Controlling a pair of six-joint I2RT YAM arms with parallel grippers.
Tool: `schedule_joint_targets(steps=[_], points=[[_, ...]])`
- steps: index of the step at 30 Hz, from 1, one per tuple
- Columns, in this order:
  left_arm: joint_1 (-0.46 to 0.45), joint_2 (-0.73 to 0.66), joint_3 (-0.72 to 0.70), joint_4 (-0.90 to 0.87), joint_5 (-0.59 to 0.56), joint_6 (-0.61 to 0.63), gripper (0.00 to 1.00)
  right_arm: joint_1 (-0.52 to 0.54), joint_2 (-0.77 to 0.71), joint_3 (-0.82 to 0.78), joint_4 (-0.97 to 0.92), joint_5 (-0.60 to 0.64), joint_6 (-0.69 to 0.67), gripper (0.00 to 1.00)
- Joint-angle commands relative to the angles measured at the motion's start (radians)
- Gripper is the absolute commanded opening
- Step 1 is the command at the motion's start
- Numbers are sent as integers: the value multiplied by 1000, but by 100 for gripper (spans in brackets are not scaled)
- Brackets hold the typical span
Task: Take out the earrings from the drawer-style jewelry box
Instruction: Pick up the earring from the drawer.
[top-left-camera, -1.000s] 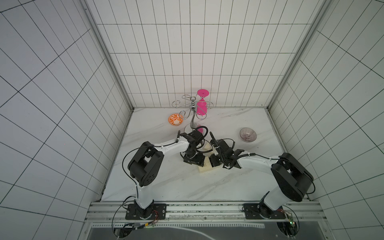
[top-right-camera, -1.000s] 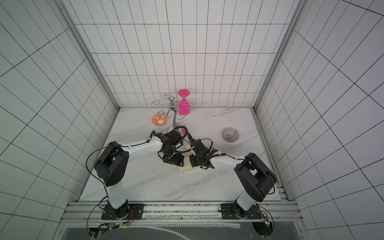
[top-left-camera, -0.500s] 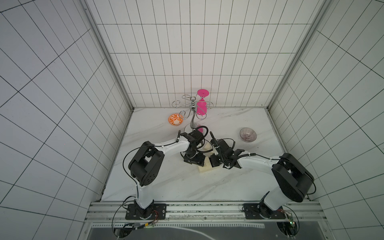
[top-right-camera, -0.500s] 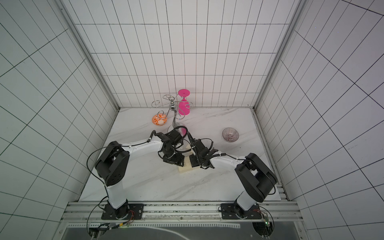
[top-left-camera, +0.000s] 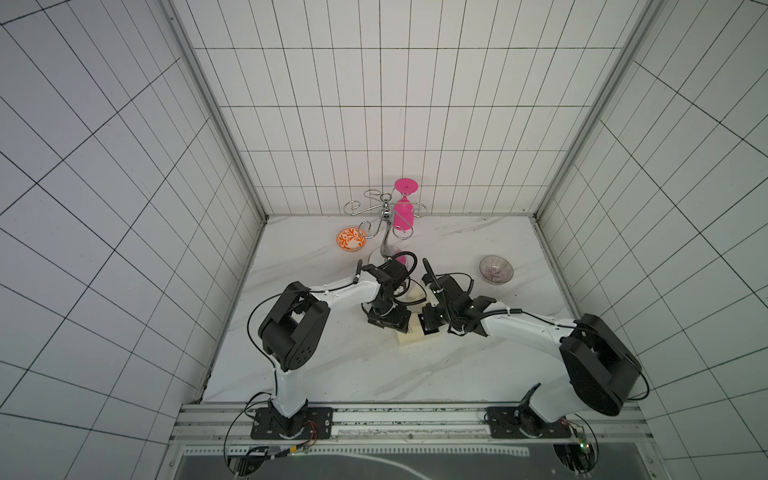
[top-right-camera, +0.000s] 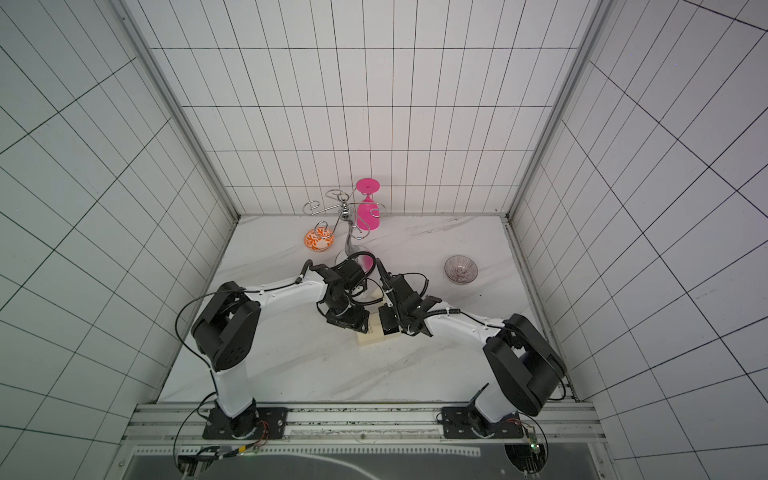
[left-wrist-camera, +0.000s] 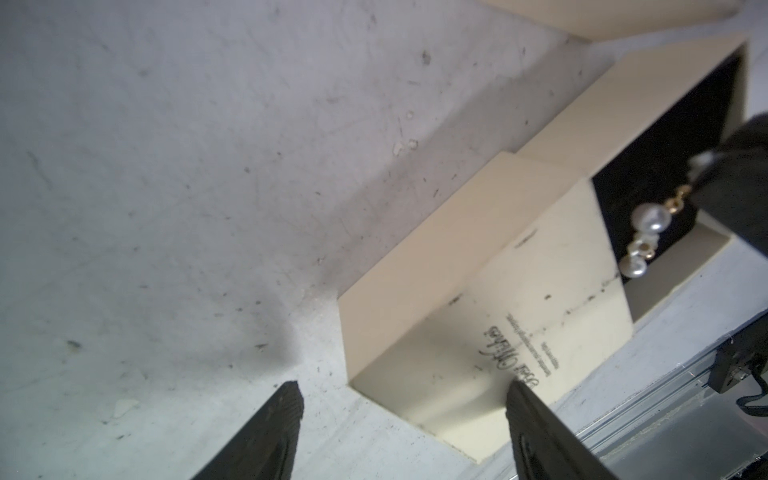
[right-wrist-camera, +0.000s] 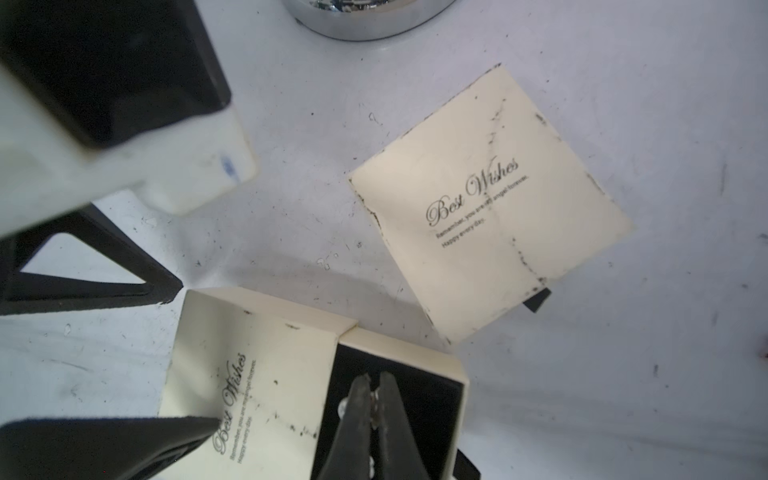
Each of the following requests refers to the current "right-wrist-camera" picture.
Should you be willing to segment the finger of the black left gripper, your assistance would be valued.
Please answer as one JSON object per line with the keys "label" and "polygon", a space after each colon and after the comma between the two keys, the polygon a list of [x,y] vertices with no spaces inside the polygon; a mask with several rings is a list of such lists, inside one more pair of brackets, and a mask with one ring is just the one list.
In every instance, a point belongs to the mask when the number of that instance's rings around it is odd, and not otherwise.
{"label": "finger of the black left gripper", "polygon": [[95,205],[1,238],[1,314],[168,304],[183,282]]}
{"label": "finger of the black left gripper", "polygon": [[1,427],[3,479],[151,479],[203,445],[216,417],[39,418]]}

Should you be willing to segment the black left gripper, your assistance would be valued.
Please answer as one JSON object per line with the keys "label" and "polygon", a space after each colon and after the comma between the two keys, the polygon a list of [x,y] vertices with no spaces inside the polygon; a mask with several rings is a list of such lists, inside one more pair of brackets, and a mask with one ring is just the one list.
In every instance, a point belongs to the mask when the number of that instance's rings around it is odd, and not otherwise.
{"label": "black left gripper", "polygon": [[1,5],[1,232],[131,190],[183,215],[258,159],[192,1]]}

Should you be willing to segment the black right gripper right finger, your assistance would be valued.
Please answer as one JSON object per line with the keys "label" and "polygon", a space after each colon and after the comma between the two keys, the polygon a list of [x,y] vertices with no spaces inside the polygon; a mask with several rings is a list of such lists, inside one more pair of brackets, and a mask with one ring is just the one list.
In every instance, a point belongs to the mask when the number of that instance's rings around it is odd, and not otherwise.
{"label": "black right gripper right finger", "polygon": [[382,372],[376,390],[377,474],[384,480],[428,480],[395,376]]}

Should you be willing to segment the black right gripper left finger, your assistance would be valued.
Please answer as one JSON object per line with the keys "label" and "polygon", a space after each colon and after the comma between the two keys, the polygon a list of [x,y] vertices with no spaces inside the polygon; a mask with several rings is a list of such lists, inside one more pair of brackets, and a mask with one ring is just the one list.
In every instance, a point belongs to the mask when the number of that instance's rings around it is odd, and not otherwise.
{"label": "black right gripper left finger", "polygon": [[364,374],[351,384],[344,416],[318,479],[370,478],[371,417],[370,378]]}

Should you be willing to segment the cream jewelry box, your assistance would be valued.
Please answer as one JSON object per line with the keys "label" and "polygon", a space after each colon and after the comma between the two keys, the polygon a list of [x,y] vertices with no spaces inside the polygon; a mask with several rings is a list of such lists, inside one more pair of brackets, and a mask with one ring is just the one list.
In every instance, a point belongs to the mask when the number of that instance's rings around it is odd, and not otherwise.
{"label": "cream jewelry box", "polygon": [[349,181],[427,318],[451,345],[632,228],[501,66],[368,159]]}
{"label": "cream jewelry box", "polygon": [[353,380],[391,373],[428,475],[454,473],[468,378],[449,354],[244,288],[186,293],[159,413],[214,417],[165,479],[314,479]]}

